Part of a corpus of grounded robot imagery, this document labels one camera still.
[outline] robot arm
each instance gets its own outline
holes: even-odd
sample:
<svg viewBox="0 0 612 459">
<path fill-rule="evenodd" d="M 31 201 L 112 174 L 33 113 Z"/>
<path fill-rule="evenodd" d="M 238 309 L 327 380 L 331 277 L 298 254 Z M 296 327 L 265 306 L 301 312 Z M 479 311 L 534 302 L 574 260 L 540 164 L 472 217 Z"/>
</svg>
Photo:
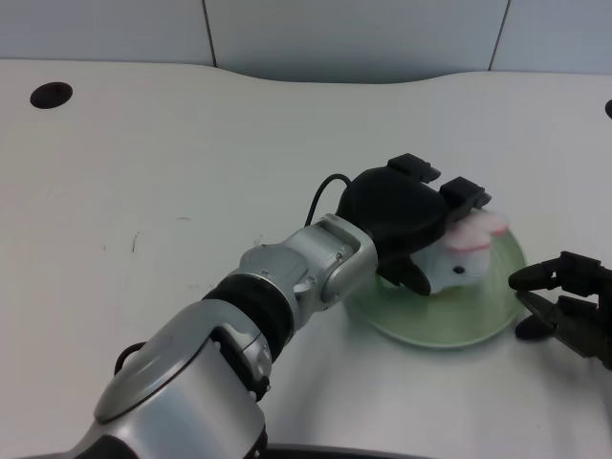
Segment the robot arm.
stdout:
<svg viewBox="0 0 612 459">
<path fill-rule="evenodd" d="M 463 178 L 440 192 L 425 185 L 439 175 L 403 155 L 363 172 L 336 215 L 247 251 L 236 271 L 127 362 L 89 431 L 58 457 L 258 458 L 267 437 L 257 401 L 294 333 L 375 273 L 426 292 L 409 255 L 491 199 Z"/>
</svg>

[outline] table surface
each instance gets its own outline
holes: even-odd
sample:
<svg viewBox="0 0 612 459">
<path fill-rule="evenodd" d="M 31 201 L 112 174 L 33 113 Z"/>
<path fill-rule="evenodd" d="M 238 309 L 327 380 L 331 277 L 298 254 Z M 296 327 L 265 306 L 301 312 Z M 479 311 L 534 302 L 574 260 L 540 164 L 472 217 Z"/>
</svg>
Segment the table surface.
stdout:
<svg viewBox="0 0 612 459">
<path fill-rule="evenodd" d="M 54 110 L 33 89 L 65 81 Z M 70 448 L 115 358 L 253 245 L 297 230 L 319 183 L 410 152 L 493 196 L 530 261 L 612 265 L 612 76 L 477 73 L 392 85 L 198 66 L 0 61 L 0 457 Z M 319 203 L 335 210 L 341 185 Z M 509 331 L 459 352 L 313 317 L 261 403 L 271 440 L 435 458 L 608 458 L 612 375 Z"/>
</svg>

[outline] white plush toy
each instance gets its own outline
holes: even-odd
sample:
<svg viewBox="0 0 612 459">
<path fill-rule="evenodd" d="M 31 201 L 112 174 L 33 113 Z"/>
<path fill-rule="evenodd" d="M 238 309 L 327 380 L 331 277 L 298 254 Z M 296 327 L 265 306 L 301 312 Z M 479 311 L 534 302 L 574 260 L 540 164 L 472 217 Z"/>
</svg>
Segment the white plush toy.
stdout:
<svg viewBox="0 0 612 459">
<path fill-rule="evenodd" d="M 473 285 L 489 271 L 492 238 L 507 230 L 504 217 L 474 211 L 411 258 L 429 281 L 432 294 L 448 287 Z"/>
</svg>

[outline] green plate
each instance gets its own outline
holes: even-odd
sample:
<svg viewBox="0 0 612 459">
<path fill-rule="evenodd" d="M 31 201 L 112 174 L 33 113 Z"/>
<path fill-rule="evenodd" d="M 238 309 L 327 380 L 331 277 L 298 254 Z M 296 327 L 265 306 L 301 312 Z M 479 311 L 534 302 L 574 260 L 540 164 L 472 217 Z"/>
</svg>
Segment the green plate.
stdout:
<svg viewBox="0 0 612 459">
<path fill-rule="evenodd" d="M 346 300 L 375 328 L 392 338 L 432 348 L 462 347 L 490 338 L 523 309 L 508 277 L 526 266 L 511 233 L 494 238 L 489 273 L 478 285 L 419 296 L 381 277 Z"/>
</svg>

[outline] black cable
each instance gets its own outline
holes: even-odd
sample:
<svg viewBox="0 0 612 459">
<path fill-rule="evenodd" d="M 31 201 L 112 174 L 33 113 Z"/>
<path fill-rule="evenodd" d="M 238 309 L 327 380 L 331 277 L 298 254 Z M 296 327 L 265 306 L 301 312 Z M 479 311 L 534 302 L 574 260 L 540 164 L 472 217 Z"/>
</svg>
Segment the black cable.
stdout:
<svg viewBox="0 0 612 459">
<path fill-rule="evenodd" d="M 132 344 L 131 346 L 125 348 L 123 352 L 119 354 L 119 356 L 117 357 L 117 362 L 115 363 L 116 375 L 123 368 L 125 359 L 127 359 L 131 354 L 134 354 L 136 351 L 140 351 L 145 344 L 146 342 L 137 342 L 136 344 Z"/>
<path fill-rule="evenodd" d="M 326 178 L 315 193 L 313 203 L 310 204 L 310 210 L 308 211 L 308 216 L 306 217 L 306 223 L 304 224 L 304 227 L 308 227 L 311 223 L 313 223 L 313 216 L 315 215 L 315 210 L 317 209 L 318 198 L 321 197 L 321 194 L 323 193 L 325 187 L 327 187 L 331 182 L 335 180 L 342 180 L 346 183 L 347 187 L 351 185 L 351 179 L 342 174 L 332 174 L 328 178 Z"/>
</svg>

